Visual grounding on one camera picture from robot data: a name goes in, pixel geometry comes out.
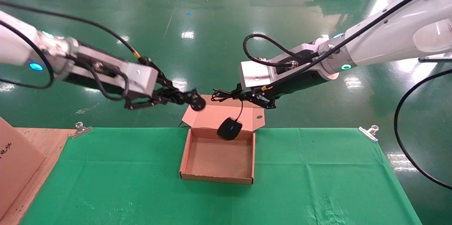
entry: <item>gold connector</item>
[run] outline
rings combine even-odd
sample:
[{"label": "gold connector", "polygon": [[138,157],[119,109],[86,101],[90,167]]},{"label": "gold connector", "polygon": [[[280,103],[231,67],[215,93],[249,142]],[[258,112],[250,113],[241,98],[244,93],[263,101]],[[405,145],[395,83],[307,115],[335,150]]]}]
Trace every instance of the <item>gold connector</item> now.
[{"label": "gold connector", "polygon": [[134,51],[134,52],[133,52],[133,55],[134,55],[137,59],[140,59],[140,58],[141,58],[140,54],[139,54],[137,51]]},{"label": "gold connector", "polygon": [[262,88],[260,88],[262,91],[266,91],[266,90],[270,90],[273,87],[267,88],[266,86],[263,86]]}]

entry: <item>black computer mouse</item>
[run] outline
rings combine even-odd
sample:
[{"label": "black computer mouse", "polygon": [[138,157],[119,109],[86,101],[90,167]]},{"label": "black computer mouse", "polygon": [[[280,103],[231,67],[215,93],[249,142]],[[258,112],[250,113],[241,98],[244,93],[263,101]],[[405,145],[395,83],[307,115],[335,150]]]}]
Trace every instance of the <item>black computer mouse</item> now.
[{"label": "black computer mouse", "polygon": [[220,125],[216,133],[224,140],[233,140],[242,130],[242,123],[236,119],[229,117]]}]

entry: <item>box lid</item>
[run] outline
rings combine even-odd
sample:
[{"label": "box lid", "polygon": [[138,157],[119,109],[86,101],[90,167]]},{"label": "box lid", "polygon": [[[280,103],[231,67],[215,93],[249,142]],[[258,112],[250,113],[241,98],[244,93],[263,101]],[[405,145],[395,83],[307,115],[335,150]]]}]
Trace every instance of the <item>box lid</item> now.
[{"label": "box lid", "polygon": [[[210,95],[201,95],[206,100],[206,107],[201,111],[194,111],[190,106],[185,111],[182,121],[192,128],[218,129],[228,117],[234,119],[240,114],[242,103],[240,100],[227,99],[223,102],[211,101]],[[255,131],[265,125],[263,108],[243,101],[243,111],[239,117],[243,124],[242,130]]]}]

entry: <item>cardboard box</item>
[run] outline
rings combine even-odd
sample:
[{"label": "cardboard box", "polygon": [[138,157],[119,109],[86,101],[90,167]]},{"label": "cardboard box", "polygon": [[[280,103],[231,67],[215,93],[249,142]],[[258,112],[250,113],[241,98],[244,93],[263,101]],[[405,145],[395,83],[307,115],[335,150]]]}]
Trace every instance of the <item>cardboard box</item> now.
[{"label": "cardboard box", "polygon": [[0,117],[0,217],[3,217],[45,157]]},{"label": "cardboard box", "polygon": [[211,101],[202,95],[206,107],[194,111],[189,106],[182,121],[190,125],[179,174],[185,180],[253,184],[255,165],[255,130],[265,125],[263,108],[243,102],[239,122],[242,131],[235,140],[222,140],[216,133],[228,117],[237,118],[241,101]]}]

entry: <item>black wire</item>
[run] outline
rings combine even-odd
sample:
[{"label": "black wire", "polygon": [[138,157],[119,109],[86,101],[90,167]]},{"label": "black wire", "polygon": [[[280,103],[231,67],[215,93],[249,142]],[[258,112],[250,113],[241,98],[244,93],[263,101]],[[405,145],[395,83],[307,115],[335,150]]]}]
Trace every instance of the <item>black wire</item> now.
[{"label": "black wire", "polygon": [[186,128],[186,127],[190,127],[190,125],[186,125],[186,126],[182,126],[182,127],[181,127],[181,125],[182,125],[183,123],[184,123],[184,121],[181,121],[177,127],[178,127],[178,128]]},{"label": "black wire", "polygon": [[245,52],[246,56],[253,62],[256,62],[258,64],[264,64],[267,66],[272,66],[272,67],[290,67],[292,66],[291,63],[271,63],[271,62],[267,62],[267,61],[263,61],[263,60],[259,60],[253,56],[250,55],[250,53],[248,52],[248,48],[247,48],[247,42],[248,40],[252,39],[252,38],[263,38],[268,40],[269,42],[273,43],[273,45],[277,46],[280,50],[284,51],[285,53],[289,54],[289,56],[292,57],[296,57],[299,59],[303,59],[301,56],[289,51],[287,48],[284,48],[281,44],[279,44],[277,41],[273,40],[272,38],[263,35],[263,34],[250,34],[247,37],[245,37],[245,39],[243,40],[243,51]]},{"label": "black wire", "polygon": [[243,111],[243,101],[242,100],[240,100],[240,101],[242,102],[242,108],[240,108],[240,113],[239,113],[239,116],[236,119],[236,122],[239,120],[239,117],[242,115],[242,111]]},{"label": "black wire", "polygon": [[103,88],[102,81],[100,81],[99,76],[97,75],[97,72],[95,72],[95,70],[88,63],[78,60],[77,58],[75,58],[73,56],[67,56],[67,58],[73,60],[74,62],[77,62],[78,64],[81,64],[85,69],[87,69],[89,72],[91,72],[91,74],[93,75],[94,80],[97,84],[97,87],[100,90],[100,93],[102,93],[102,95],[105,96],[105,98],[110,99],[112,101],[121,101],[122,99],[124,99],[127,96],[127,93],[129,92],[129,78],[123,72],[108,68],[110,71],[120,75],[124,79],[124,91],[123,91],[122,95],[119,97],[113,97],[113,96],[110,96],[107,93],[107,91],[105,91],[105,89]]},{"label": "black wire", "polygon": [[395,110],[395,114],[394,114],[394,133],[395,133],[395,138],[397,139],[397,143],[399,143],[400,148],[402,149],[403,153],[405,154],[406,158],[411,162],[411,164],[413,164],[413,166],[419,170],[419,172],[421,174],[423,174],[426,178],[428,178],[429,180],[431,180],[432,182],[445,187],[449,190],[452,190],[452,186],[441,182],[440,180],[432,177],[431,175],[429,175],[427,172],[425,172],[425,170],[421,169],[421,167],[419,167],[418,164],[416,164],[416,162],[413,160],[413,158],[410,156],[410,154],[408,154],[407,150],[405,149],[405,146],[403,145],[402,141],[400,140],[400,136],[399,136],[399,131],[398,131],[398,121],[399,121],[399,113],[400,113],[400,109],[402,108],[403,103],[405,102],[405,100],[408,98],[408,96],[415,91],[418,87],[420,87],[423,83],[428,82],[429,80],[435,79],[437,77],[441,77],[447,74],[451,74],[452,73],[452,69],[447,70],[447,71],[443,71],[434,75],[431,75],[430,77],[426,77],[425,79],[423,79],[421,82],[417,83],[415,86],[413,86],[408,92],[405,93],[405,95],[402,97],[402,99],[399,101],[399,104],[397,105],[397,109]]},{"label": "black wire", "polygon": [[[231,98],[232,99],[238,99],[242,95],[243,95],[242,92],[233,93],[233,92],[230,92],[230,91],[223,91],[223,90],[214,89],[212,97],[210,98],[210,100],[211,101],[223,102],[223,101],[225,101],[227,99],[231,99]],[[236,119],[236,122],[239,119],[239,117],[242,115],[242,111],[243,111],[243,100],[240,99],[240,101],[242,102],[242,107],[240,108],[240,113],[239,113],[239,116]]]},{"label": "black wire", "polygon": [[378,24],[379,22],[381,22],[383,19],[385,19],[386,17],[388,17],[389,15],[391,15],[392,13],[396,12],[397,10],[399,10],[400,8],[402,8],[403,6],[407,5],[408,3],[410,3],[413,0],[403,0],[400,3],[398,3],[397,5],[395,5],[394,7],[392,7],[391,9],[388,9],[386,12],[384,12],[381,16],[379,16],[378,18],[376,18],[374,21],[372,21],[371,23],[369,23],[368,25],[366,25],[365,27],[363,27],[362,29],[358,30],[356,33],[352,34],[350,37],[346,38],[345,40],[343,40],[341,43],[339,43],[338,45],[336,45],[334,48],[332,48],[331,50],[329,50],[328,52],[326,52],[323,56],[319,57],[318,59],[316,59],[314,62],[312,62],[311,64],[308,64],[307,66],[303,67],[302,69],[298,70],[296,73],[288,75],[286,77],[282,77],[278,80],[276,80],[275,82],[269,84],[269,85],[265,85],[264,87],[262,87],[262,90],[266,90],[266,89],[270,89],[272,87],[274,87],[275,85],[278,85],[280,83],[283,83],[287,80],[290,80],[294,77],[297,77],[298,75],[302,74],[303,72],[307,71],[308,69],[310,69],[311,67],[315,66],[316,64],[320,63],[321,61],[323,61],[324,59],[326,59],[328,56],[330,56],[331,54],[333,54],[334,52],[336,52],[337,50],[339,50],[341,47],[343,47],[344,45],[346,45],[347,43],[349,43],[350,41],[354,40],[355,38],[357,38],[359,35],[363,34],[365,31],[371,29],[372,27],[374,27],[376,24]]},{"label": "black wire", "polygon": [[50,65],[50,62],[45,57],[44,53],[35,45],[35,43],[33,43],[27,36],[25,36],[23,33],[21,33],[16,28],[12,27],[11,25],[9,25],[9,24],[5,23],[4,21],[1,21],[1,20],[0,20],[0,25],[3,25],[7,29],[9,29],[11,32],[13,32],[17,36],[21,37],[21,39],[23,39],[28,45],[30,45],[33,48],[33,50],[41,58],[42,62],[44,62],[44,65],[46,66],[47,71],[49,72],[49,78],[50,78],[49,82],[47,82],[46,85],[43,85],[41,87],[38,86],[38,85],[22,84],[22,83],[19,83],[19,82],[14,82],[14,81],[6,80],[6,79],[0,79],[0,82],[5,82],[5,83],[13,84],[13,85],[18,85],[20,87],[34,88],[34,89],[46,89],[46,88],[49,88],[53,84],[53,82],[55,80],[55,77],[53,76],[53,68]]},{"label": "black wire", "polygon": [[87,20],[87,19],[83,19],[83,18],[79,18],[79,17],[76,17],[76,16],[67,15],[67,14],[56,13],[56,12],[52,12],[52,11],[43,11],[43,10],[40,10],[40,9],[35,9],[35,8],[23,6],[23,5],[13,4],[13,3],[6,2],[6,1],[0,1],[0,5],[11,7],[11,8],[15,8],[15,9],[18,9],[18,10],[30,11],[30,12],[39,13],[39,14],[46,14],[46,15],[49,15],[49,16],[57,16],[57,17],[62,17],[62,18],[66,18],[66,19],[79,21],[79,22],[82,22],[82,23],[85,23],[85,24],[90,24],[92,26],[95,26],[97,28],[100,28],[100,29],[106,31],[110,35],[113,35],[115,38],[117,38],[119,41],[121,41],[134,55],[135,55],[135,53],[137,53],[137,51],[134,48],[132,48],[132,46],[129,45],[129,43],[126,42],[123,38],[121,38],[118,34],[113,32],[112,30],[108,29],[107,27],[104,27],[101,24],[97,24],[96,22],[93,22],[93,21],[90,21],[90,20]]}]

